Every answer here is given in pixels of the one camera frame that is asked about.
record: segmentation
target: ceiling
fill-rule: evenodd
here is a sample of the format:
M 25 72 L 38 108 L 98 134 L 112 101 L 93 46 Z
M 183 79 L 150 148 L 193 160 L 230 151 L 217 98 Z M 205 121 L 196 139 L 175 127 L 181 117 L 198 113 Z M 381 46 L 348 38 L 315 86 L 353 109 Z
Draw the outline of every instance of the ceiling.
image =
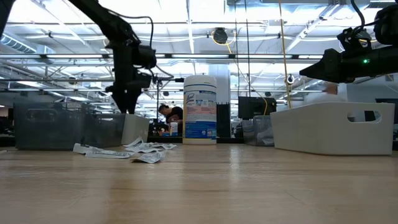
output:
M 151 16 L 154 21 L 152 47 L 156 49 L 157 54 L 281 54 L 279 5 L 272 3 L 277 1 L 247 0 L 246 7 L 244 2 L 237 0 L 234 5 L 234 1 L 231 0 L 99 0 L 102 6 L 126 16 Z M 329 0 L 286 0 L 283 2 L 287 2 L 282 5 L 287 54 L 321 55 L 328 48 L 342 51 L 335 38 L 336 35 L 347 27 L 360 24 L 359 16 L 349 4 L 329 5 L 330 2 L 338 2 Z M 381 6 L 377 5 L 377 2 L 381 1 L 358 0 L 356 2 L 367 22 L 373 21 L 377 11 L 381 9 Z M 126 20 L 131 23 L 134 32 L 143 44 L 149 44 L 150 22 L 147 19 Z M 231 43 L 229 45 L 231 52 L 226 45 L 218 45 L 211 38 L 211 33 L 216 27 L 225 28 L 229 36 L 228 42 Z M 373 35 L 372 27 L 369 27 L 368 31 Z M 5 34 L 37 49 L 36 53 L 42 53 L 39 49 L 43 49 L 43 46 L 47 47 L 48 52 L 54 54 L 111 53 L 111 50 L 104 48 L 105 37 L 100 28 L 67 0 L 45 0 L 41 3 L 39 0 L 17 0 L 9 16 Z M 21 54 L 18 50 L 6 45 L 0 45 L 0 51 L 2 54 Z M 111 62 L 109 66 L 100 67 L 92 65 L 94 62 L 90 66 L 64 66 L 59 71 L 57 70 L 60 66 L 55 66 L 57 63 L 53 66 L 38 66 L 34 65 L 34 60 L 16 58 L 10 62 L 18 66 L 28 64 L 25 68 L 36 76 L 45 75 L 47 67 L 47 74 L 53 73 L 52 78 L 71 76 L 112 78 L 109 73 L 112 67 Z M 301 69 L 313 62 L 313 60 L 301 63 L 289 62 L 287 72 L 297 76 Z M 232 75 L 232 88 L 238 85 L 240 88 L 247 88 L 246 81 L 243 78 L 237 78 L 238 66 L 234 61 L 158 59 L 160 67 L 176 77 L 187 77 L 193 74 L 211 75 L 208 71 L 209 65 L 213 63 L 228 64 Z M 250 74 L 254 77 L 252 79 L 254 88 L 284 88 L 285 67 L 281 61 L 264 63 L 257 60 L 250 64 L 247 61 L 239 63 L 242 73 L 248 73 L 249 67 Z M 302 82 L 297 84 L 301 86 L 304 84 L 304 79 L 300 81 L 297 79 L 297 82 Z M 110 84 L 111 82 L 100 83 L 103 88 Z M 62 85 L 63 88 L 86 88 L 82 86 L 82 83 L 72 86 L 64 83 Z M 170 82 L 164 88 L 165 90 L 182 89 L 182 84 Z M 151 94 L 154 93 L 142 95 L 140 102 L 149 103 L 147 106 L 154 104 L 155 100 Z M 182 99 L 182 93 L 170 92 L 170 96 L 163 96 L 163 98 L 164 101 L 175 99 L 174 101 L 177 102 Z M 104 98 L 90 99 L 104 101 Z

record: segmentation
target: desk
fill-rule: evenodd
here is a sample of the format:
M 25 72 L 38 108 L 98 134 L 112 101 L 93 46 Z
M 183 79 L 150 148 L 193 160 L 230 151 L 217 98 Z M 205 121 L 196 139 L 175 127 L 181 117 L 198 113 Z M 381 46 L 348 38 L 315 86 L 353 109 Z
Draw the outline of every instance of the desk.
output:
M 398 154 L 178 145 L 158 164 L 0 154 L 1 223 L 398 223 Z

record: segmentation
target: computer monitor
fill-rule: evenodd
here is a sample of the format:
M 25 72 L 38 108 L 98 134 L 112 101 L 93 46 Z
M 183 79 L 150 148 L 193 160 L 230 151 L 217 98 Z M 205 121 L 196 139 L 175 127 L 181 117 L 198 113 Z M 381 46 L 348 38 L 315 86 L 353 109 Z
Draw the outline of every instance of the computer monitor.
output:
M 264 98 L 267 101 L 266 115 L 276 112 L 276 100 L 274 98 Z M 241 119 L 253 119 L 254 116 L 264 115 L 266 102 L 261 97 L 240 96 L 238 106 L 238 117 Z

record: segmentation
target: gray plastic bin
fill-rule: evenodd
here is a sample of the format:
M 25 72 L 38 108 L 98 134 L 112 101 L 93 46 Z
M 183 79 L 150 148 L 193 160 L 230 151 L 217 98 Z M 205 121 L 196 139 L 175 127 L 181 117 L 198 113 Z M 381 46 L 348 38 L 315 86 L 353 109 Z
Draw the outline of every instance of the gray plastic bin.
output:
M 121 145 L 125 114 L 86 114 L 82 143 L 94 147 Z
M 81 103 L 14 103 L 16 147 L 73 149 L 80 142 L 87 111 Z
M 274 146 L 270 116 L 255 116 L 252 121 L 242 121 L 245 144 L 252 146 Z

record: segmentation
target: white plastic bin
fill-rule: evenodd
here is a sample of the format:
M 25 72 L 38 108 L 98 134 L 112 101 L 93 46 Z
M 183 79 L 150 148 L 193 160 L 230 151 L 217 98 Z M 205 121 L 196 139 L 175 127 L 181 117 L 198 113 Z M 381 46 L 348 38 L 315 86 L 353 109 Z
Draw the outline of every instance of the white plastic bin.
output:
M 394 108 L 389 103 L 315 103 L 271 113 L 275 147 L 324 155 L 391 155 Z M 381 116 L 351 122 L 352 111 Z

